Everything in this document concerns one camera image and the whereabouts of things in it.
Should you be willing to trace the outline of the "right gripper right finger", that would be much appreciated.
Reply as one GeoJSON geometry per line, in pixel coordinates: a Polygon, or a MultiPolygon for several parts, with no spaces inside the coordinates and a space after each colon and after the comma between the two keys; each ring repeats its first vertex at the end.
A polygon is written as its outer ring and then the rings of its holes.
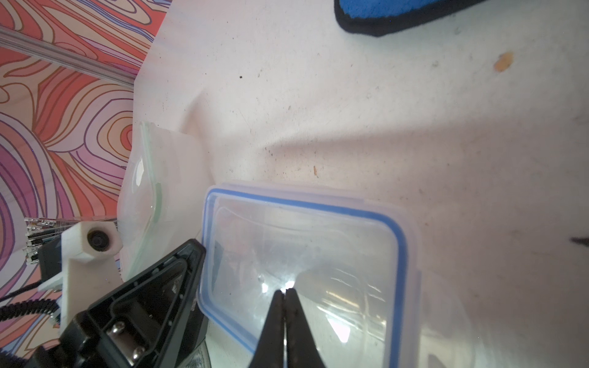
{"type": "Polygon", "coordinates": [[[284,311],[288,367],[325,368],[294,288],[289,288],[285,292],[284,311]]]}

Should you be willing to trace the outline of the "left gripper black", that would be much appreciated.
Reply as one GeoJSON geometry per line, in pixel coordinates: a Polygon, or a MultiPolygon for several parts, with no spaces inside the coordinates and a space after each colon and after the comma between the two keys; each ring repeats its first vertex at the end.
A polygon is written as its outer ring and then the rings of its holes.
{"type": "Polygon", "coordinates": [[[196,306],[205,248],[184,242],[77,314],[51,349],[29,359],[1,352],[3,367],[184,367],[199,354],[207,318],[196,306]]]}

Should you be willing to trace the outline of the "blue microfiber cloth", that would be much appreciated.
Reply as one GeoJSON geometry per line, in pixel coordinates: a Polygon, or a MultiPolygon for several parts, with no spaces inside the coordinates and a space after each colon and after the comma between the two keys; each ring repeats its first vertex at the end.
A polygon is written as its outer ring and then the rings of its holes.
{"type": "Polygon", "coordinates": [[[454,15],[482,0],[335,0],[337,24],[348,33],[382,37],[454,15]]]}

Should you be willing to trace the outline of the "small blue-rimmed lunch box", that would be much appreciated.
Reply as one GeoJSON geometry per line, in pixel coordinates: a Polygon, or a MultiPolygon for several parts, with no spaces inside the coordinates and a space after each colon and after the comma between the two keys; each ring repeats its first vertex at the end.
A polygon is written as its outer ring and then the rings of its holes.
{"type": "Polygon", "coordinates": [[[254,351],[276,291],[297,291],[328,367],[415,367],[417,224],[402,208],[329,188],[209,189],[201,311],[254,351]]]}

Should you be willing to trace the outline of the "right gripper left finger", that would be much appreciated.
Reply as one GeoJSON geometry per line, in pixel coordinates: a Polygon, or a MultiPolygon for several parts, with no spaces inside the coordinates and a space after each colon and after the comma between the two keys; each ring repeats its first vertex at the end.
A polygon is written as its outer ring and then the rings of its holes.
{"type": "Polygon", "coordinates": [[[285,356],[285,294],[277,290],[271,299],[265,324],[249,367],[283,368],[285,356]]]}

